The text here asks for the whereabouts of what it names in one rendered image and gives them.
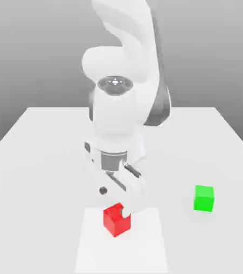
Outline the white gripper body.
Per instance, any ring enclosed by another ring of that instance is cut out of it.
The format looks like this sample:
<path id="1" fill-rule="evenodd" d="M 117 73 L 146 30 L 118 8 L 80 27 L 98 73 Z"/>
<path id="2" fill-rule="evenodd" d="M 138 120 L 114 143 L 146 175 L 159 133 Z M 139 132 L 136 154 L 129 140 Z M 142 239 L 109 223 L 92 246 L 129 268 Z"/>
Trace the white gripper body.
<path id="1" fill-rule="evenodd" d="M 146 182 L 130 165 L 121 164 L 117 172 L 110 172 L 93 164 L 92 175 L 101 205 L 108 208 L 116 203 L 133 202 L 138 204 L 138 211 L 146 207 Z"/>

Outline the small red cube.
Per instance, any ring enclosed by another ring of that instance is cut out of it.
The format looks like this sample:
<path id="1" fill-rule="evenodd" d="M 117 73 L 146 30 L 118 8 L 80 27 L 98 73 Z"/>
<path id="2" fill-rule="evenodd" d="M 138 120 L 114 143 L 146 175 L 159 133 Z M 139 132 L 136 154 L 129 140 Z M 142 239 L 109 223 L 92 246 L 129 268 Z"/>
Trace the small red cube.
<path id="1" fill-rule="evenodd" d="M 123 205 L 116 203 L 103 210 L 103 225 L 113 237 L 131 229 L 131 215 L 122 216 Z"/>

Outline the small green cube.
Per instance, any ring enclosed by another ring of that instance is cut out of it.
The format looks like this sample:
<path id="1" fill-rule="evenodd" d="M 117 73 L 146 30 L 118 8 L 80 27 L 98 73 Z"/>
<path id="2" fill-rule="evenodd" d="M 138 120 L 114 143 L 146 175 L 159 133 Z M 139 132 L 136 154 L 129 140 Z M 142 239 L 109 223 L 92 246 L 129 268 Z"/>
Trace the small green cube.
<path id="1" fill-rule="evenodd" d="M 212 212 L 215 194 L 211 186 L 196 185 L 194 195 L 194 210 Z"/>

